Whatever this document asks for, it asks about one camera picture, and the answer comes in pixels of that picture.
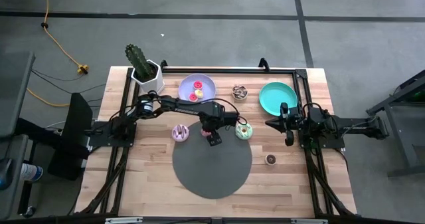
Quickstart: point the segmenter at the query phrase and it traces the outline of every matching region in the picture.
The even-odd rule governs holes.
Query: wooden tabletop
[[[111,67],[99,120],[108,120],[120,109],[128,67]],[[313,102],[333,113],[322,68],[308,68],[308,80]],[[180,82],[188,74],[164,74],[165,89],[161,93],[178,97]],[[245,184],[234,194],[222,199],[205,199],[185,189],[177,179],[172,164],[174,141],[171,129],[177,124],[191,125],[198,117],[168,112],[152,120],[137,121],[134,146],[129,151],[126,178],[122,192],[120,215],[139,216],[205,216],[205,217],[313,217],[313,205],[303,150],[298,138],[287,147],[285,135],[264,124],[273,118],[258,101],[265,84],[284,82],[294,87],[288,74],[209,74],[217,86],[217,98],[232,102],[254,129],[249,140],[252,167]],[[248,98],[235,102],[232,87],[242,84],[249,91]],[[305,96],[302,83],[300,92]],[[89,204],[105,182],[111,148],[100,148],[88,158],[81,193],[76,204],[80,211]],[[267,166],[266,154],[274,154],[277,163]],[[334,150],[323,150],[323,159],[330,186],[347,208],[356,212],[349,175],[343,158]],[[319,188],[321,207],[325,210],[323,192]],[[114,197],[112,191],[110,203]]]

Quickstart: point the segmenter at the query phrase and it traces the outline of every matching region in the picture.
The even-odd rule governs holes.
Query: gray floor
[[[425,16],[424,0],[301,2],[305,15]],[[0,0],[2,10],[44,11],[44,6],[44,0]],[[294,0],[50,0],[50,8],[111,13],[296,14]],[[35,69],[57,77],[75,77],[75,65],[44,34],[42,21],[0,17],[0,50],[33,50]],[[297,21],[49,19],[48,23],[49,31],[64,48],[79,62],[90,65],[90,74],[80,81],[56,82],[72,91],[104,83],[112,65],[128,65],[124,56],[128,43],[139,45],[150,59],[167,59],[173,66],[256,66],[260,57],[266,57],[272,66],[305,67]],[[367,108],[425,68],[425,23],[307,22],[306,26],[314,65],[325,69],[335,113],[341,117],[366,117]],[[51,102],[66,103],[70,98],[36,76],[31,77],[29,87]],[[95,99],[102,94],[103,88],[98,88],[84,97]],[[66,108],[46,106],[27,94],[21,116],[45,126],[64,120],[66,113]],[[347,136],[345,141],[359,214],[425,223],[425,175],[386,176],[402,167],[394,138],[376,141]],[[41,188],[38,215],[67,213],[78,188],[78,182],[48,179]],[[59,195],[68,201],[58,202]]]

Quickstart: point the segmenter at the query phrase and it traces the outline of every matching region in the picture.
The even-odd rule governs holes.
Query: metal stand
[[[369,115],[385,111],[396,138],[398,149],[403,155],[407,168],[388,172],[389,177],[425,173],[425,165],[416,155],[415,146],[425,147],[423,127],[425,126],[425,103],[410,102],[415,94],[425,89],[425,70],[413,76],[399,87],[400,90],[387,99],[366,110]]]
[[[127,104],[128,93],[129,93],[129,84],[130,84],[130,75],[132,68],[129,68],[127,71],[126,84],[124,86],[124,93],[122,98],[121,113],[124,115],[124,109]],[[201,72],[201,73],[231,73],[231,74],[288,74],[292,76],[294,83],[294,90],[297,94],[298,112],[301,113],[301,93],[299,89],[299,81],[301,81],[307,102],[311,102],[311,94],[307,79],[307,72],[304,69],[285,69],[285,68],[270,68],[265,59],[262,58],[260,61],[260,67],[258,68],[171,68],[169,66],[163,66],[163,73],[191,73],[191,72]],[[139,86],[135,86],[133,93],[133,104],[137,100],[137,95],[139,93]],[[299,135],[299,142],[301,146],[305,146],[302,134]],[[311,150],[304,148],[305,160],[307,164],[307,172],[311,190],[311,198],[313,203],[313,209],[315,217],[313,219],[290,219],[290,218],[220,218],[220,217],[128,217],[125,219],[116,219],[118,217],[118,210],[120,208],[122,188],[124,184],[124,175],[127,165],[127,158],[129,153],[129,147],[123,148],[122,156],[118,165],[115,166],[118,146],[112,147],[110,164],[108,168],[107,178],[104,186],[101,188],[97,196],[90,202],[90,204],[79,213],[75,213],[71,216],[66,217],[45,217],[38,219],[26,219],[26,220],[16,220],[16,221],[6,221],[4,223],[105,223],[106,218],[108,218],[108,223],[141,223],[142,221],[172,221],[174,223],[184,223],[184,222],[206,222],[214,224],[223,224],[223,223],[375,223],[375,224],[408,224],[407,222],[400,221],[387,221],[381,219],[368,219],[363,218],[358,215],[351,213],[341,201],[338,200],[335,193],[332,191],[330,186],[327,183],[325,164],[323,161],[323,155],[321,153],[320,146],[314,148],[317,154],[317,166],[315,165],[313,158],[311,156]],[[116,188],[116,194],[114,198],[114,204],[110,210],[107,212],[107,204],[109,200],[109,193],[112,184],[115,180],[118,179],[118,184]],[[325,196],[325,205],[326,212],[322,212],[319,206],[318,193],[316,182],[317,180],[320,186],[323,188],[323,194]],[[100,213],[94,214],[97,207],[100,205]],[[333,214],[333,206],[340,215]]]

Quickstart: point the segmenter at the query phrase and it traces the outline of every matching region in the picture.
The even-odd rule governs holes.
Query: round plate
[[[271,82],[260,91],[260,104],[267,113],[279,116],[280,104],[287,103],[288,108],[297,106],[297,94],[283,82]]]
[[[195,91],[195,88],[193,88],[193,83],[197,80],[202,82],[202,92],[204,93],[204,96],[202,98],[199,98],[198,102],[215,97],[215,83],[210,77],[205,74],[191,74],[185,79],[183,79],[180,83],[179,97],[181,100],[189,101],[190,93],[193,93]]]

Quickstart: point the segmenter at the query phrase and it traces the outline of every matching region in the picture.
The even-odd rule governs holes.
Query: pink food item
[[[197,80],[193,83],[193,88],[195,89],[201,89],[202,88],[202,82]]]
[[[198,97],[196,96],[196,94],[195,94],[195,93],[191,93],[191,94],[189,95],[189,101],[192,101],[192,102],[196,102],[196,101],[198,101]]]
[[[176,142],[184,142],[189,137],[189,129],[186,126],[179,124],[173,128],[171,136]]]
[[[204,136],[204,137],[208,137],[208,136],[211,135],[211,133],[210,132],[206,132],[203,129],[201,129],[201,135]]]

